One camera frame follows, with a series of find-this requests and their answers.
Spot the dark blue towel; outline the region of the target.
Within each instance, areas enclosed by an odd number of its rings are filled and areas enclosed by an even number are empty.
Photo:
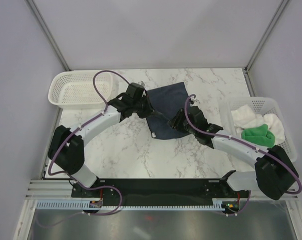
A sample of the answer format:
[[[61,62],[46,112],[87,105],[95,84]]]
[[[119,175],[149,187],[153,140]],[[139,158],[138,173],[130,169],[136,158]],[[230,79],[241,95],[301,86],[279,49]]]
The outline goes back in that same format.
[[[146,118],[151,136],[158,140],[171,140],[183,138],[189,133],[179,132],[168,124],[184,108],[188,97],[183,82],[171,84],[148,91],[152,107],[158,114]]]

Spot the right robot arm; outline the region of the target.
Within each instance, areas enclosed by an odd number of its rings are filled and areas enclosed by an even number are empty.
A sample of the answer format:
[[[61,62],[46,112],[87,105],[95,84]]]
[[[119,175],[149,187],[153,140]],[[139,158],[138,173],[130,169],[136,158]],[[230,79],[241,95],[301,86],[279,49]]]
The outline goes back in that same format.
[[[219,185],[223,196],[259,189],[270,199],[278,200],[284,194],[301,192],[298,173],[282,147],[267,148],[234,137],[223,127],[209,123],[196,106],[180,109],[168,124],[174,130],[194,135],[200,144],[230,154],[254,168],[250,172],[230,171],[226,181]]]

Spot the green towel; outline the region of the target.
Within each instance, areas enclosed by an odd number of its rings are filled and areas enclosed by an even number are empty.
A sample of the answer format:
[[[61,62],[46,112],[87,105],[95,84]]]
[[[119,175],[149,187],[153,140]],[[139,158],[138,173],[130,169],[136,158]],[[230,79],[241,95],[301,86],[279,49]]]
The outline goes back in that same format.
[[[275,145],[275,136],[268,130],[267,124],[244,129],[241,133],[241,138],[250,143],[268,148]]]

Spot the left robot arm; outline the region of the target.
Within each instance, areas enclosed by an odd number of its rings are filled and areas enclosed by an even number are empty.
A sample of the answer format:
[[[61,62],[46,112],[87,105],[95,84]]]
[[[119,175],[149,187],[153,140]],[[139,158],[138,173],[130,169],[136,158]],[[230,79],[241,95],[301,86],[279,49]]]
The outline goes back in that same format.
[[[89,197],[99,194],[98,177],[85,165],[85,146],[97,135],[137,114],[149,117],[154,112],[147,91],[137,83],[128,85],[125,92],[106,103],[105,109],[77,127],[58,126],[50,143],[48,158],[83,186]]]

